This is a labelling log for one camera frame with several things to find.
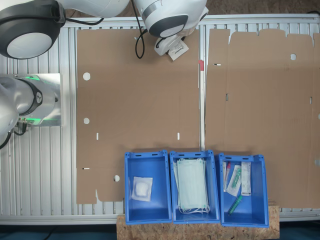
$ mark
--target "metal table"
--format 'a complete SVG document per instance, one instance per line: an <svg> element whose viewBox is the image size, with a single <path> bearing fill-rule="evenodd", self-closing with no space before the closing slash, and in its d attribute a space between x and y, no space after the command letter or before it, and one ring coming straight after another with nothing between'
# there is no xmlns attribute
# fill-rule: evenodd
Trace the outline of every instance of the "metal table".
<svg viewBox="0 0 320 240"><path fill-rule="evenodd" d="M95 22L97 18L81 18ZM134 17L105 19L99 26L67 22L43 55L29 60L0 57L1 74L61 74L62 126L29 127L0 152L0 225L115 224L124 203L76 204L77 30L137 28ZM316 14L215 15L199 24L199 59L208 65L210 29L256 32L320 33ZM199 73L200 148L205 147L206 68ZM285 208L280 221L320 220L320 208Z"/></svg>

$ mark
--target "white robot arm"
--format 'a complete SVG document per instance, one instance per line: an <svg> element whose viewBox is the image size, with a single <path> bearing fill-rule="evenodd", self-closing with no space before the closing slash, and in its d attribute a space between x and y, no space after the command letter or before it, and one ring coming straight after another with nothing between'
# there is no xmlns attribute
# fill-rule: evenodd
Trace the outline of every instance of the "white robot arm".
<svg viewBox="0 0 320 240"><path fill-rule="evenodd" d="M208 13L207 0L134 0L148 32L158 37L163 55L172 43L193 32ZM0 54L30 59L49 50L66 21L65 9L100 18L120 14L129 0L0 0Z"/></svg>
<svg viewBox="0 0 320 240"><path fill-rule="evenodd" d="M65 9L111 18L120 14L129 1L0 0L0 54L8 58L30 59L48 51L65 22L74 21L66 18ZM182 37L190 35L208 13L207 0L131 1L132 5L135 2L149 34L159 38L154 47L159 55ZM37 118L37 114L43 118L50 113L55 104L52 93L39 81L33 85L35 88L28 81L0 79L0 136L13 129L19 116ZM45 104L37 103L35 89L40 90Z"/></svg>

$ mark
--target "flattened cardboard box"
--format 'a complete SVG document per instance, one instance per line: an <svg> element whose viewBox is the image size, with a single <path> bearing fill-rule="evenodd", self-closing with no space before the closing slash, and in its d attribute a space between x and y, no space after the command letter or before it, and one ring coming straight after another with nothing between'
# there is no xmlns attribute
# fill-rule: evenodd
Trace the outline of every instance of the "flattened cardboard box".
<svg viewBox="0 0 320 240"><path fill-rule="evenodd" d="M155 52L149 34L138 59L139 35L136 29L77 32L78 204L95 204L96 191L100 201L123 200L125 152L199 150L198 31L174 62Z"/></svg>
<svg viewBox="0 0 320 240"><path fill-rule="evenodd" d="M320 34L229 36L210 31L205 147L264 155L269 198L320 208Z"/></svg>

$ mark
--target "blue plastic bin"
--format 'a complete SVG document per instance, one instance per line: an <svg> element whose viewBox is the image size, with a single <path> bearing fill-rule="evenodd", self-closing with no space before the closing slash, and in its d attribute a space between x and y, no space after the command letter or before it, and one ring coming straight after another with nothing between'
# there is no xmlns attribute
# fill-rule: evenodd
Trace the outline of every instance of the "blue plastic bin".
<svg viewBox="0 0 320 240"><path fill-rule="evenodd" d="M226 227L268 228L269 209L264 156L234 156L220 153L215 155L214 159L217 171L221 224ZM232 215L229 215L228 211L236 197L224 192L223 161L230 162L227 184L230 182L235 165L241 166L241 162L251 162L251 196L243 196Z"/></svg>
<svg viewBox="0 0 320 240"><path fill-rule="evenodd" d="M125 176L125 223L159 224L171 223L170 179L168 152L126 152L124 154ZM153 178L151 201L132 199L134 177Z"/></svg>
<svg viewBox="0 0 320 240"><path fill-rule="evenodd" d="M209 213L183 214L178 207L178 187L176 184L174 163L185 158L203 158L205 160L205 181L210 206ZM217 178L215 170L214 152L211 150L203 152L170 152L171 169L171 200L174 224L216 224L220 223L220 212L218 202Z"/></svg>

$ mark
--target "paper tag on robot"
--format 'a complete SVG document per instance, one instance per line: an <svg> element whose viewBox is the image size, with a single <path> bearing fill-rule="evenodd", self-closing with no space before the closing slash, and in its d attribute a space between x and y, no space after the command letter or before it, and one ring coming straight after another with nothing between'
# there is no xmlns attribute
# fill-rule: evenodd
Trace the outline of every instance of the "paper tag on robot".
<svg viewBox="0 0 320 240"><path fill-rule="evenodd" d="M168 54L174 61L188 50L188 46L184 43L184 41L180 40L172 49L169 50Z"/></svg>

